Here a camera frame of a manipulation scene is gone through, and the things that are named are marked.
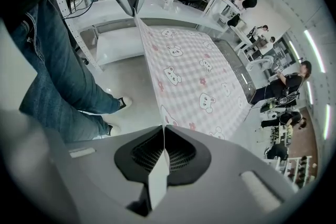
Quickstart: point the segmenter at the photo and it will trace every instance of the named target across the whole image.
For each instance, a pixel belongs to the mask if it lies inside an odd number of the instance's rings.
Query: wire
[[[70,14],[72,14],[72,11],[73,11],[74,9],[76,9],[76,7],[74,7],[74,8],[70,11],[70,13],[69,13],[68,15],[62,17],[62,19],[66,19]]]
[[[63,20],[66,20],[66,19],[73,19],[73,18],[77,18],[77,17],[79,17],[79,16],[82,16],[84,13],[86,13],[86,12],[89,11],[89,9],[90,9],[91,6],[93,5],[94,1],[95,1],[95,0],[92,0],[91,4],[90,4],[88,7],[86,7],[86,11],[84,11],[82,14],[79,14],[79,15],[77,15],[77,16],[66,17],[66,18],[63,18]]]

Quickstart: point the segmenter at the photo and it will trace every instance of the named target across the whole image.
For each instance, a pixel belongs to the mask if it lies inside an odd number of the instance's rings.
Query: red flower print
[[[200,78],[200,84],[202,84],[203,86],[205,86],[205,85],[206,85],[205,78]]]
[[[160,80],[158,80],[158,85],[159,85],[160,90],[163,92],[164,88],[163,88],[163,84]]]
[[[196,129],[195,123],[193,123],[193,122],[189,123],[189,128],[190,128],[190,130],[194,131]]]

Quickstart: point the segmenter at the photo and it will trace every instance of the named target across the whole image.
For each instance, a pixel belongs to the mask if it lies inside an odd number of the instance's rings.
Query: gray floor
[[[237,38],[233,33],[227,33],[223,39],[232,46],[237,44]],[[241,60],[243,63],[246,62],[246,59],[241,58]],[[127,95],[133,99],[132,108],[112,115],[103,115],[105,121],[117,124],[121,128],[121,134],[161,124],[151,78],[143,56],[107,64],[103,66],[104,72],[101,74],[98,74],[90,66],[89,69],[93,73],[96,83],[104,91],[115,97]],[[266,77],[258,66],[253,67],[250,75],[256,88],[267,84]],[[231,141],[262,158],[265,148],[270,144],[270,130],[259,128],[261,117],[258,108],[260,106],[261,102],[255,106],[255,109],[251,109]]]

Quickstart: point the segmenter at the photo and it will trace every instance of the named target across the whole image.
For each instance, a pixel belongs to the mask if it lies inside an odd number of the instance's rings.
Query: person wearing jeans
[[[80,112],[110,114],[132,101],[116,99],[96,85],[71,47],[68,32],[49,0],[41,0],[26,12],[10,35],[37,71],[20,106],[22,112],[57,130],[66,143],[120,132],[101,116]]]

